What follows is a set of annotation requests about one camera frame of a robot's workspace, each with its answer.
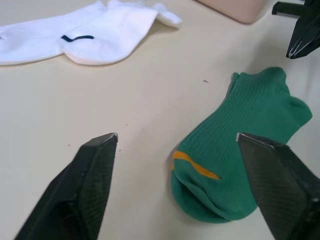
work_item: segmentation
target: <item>orange stripe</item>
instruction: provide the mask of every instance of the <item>orange stripe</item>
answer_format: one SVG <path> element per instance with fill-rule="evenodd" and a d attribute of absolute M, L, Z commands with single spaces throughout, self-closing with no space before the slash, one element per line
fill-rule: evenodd
<path fill-rule="evenodd" d="M 201 175 L 208 177 L 210 179 L 220 179 L 220 177 L 218 177 L 216 174 L 214 174 L 213 172 L 205 169 L 204 167 L 200 166 L 199 164 L 195 163 L 189 156 L 188 154 L 182 152 L 182 151 L 175 151 L 173 154 L 173 158 L 174 159 L 180 159 L 180 160 L 185 160 L 188 163 L 190 163 L 192 165 L 192 167 L 197 170 L 198 173 L 200 173 Z"/>

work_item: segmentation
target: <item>pink container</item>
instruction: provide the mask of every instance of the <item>pink container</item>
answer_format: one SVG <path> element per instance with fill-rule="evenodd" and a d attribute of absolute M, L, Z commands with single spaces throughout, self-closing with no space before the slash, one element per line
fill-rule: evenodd
<path fill-rule="evenodd" d="M 241 23 L 252 24 L 262 17 L 275 0 L 197 0 Z"/>

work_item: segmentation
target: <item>white table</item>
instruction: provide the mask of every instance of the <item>white table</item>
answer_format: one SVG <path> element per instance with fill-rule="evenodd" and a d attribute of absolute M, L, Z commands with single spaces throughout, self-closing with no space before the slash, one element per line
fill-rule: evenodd
<path fill-rule="evenodd" d="M 2 0 L 0 25 L 61 15 L 93 0 Z M 285 57 L 293 19 L 239 24 L 192 0 L 164 0 L 183 20 L 156 23 L 117 64 L 65 56 L 0 67 L 0 239 L 14 238 L 49 182 L 91 138 L 117 132 L 100 240 L 273 239 L 259 210 L 226 224 L 197 222 L 169 193 L 171 151 L 222 102 L 233 72 L 283 67 L 313 119 L 289 145 L 320 175 L 320 50 Z"/>

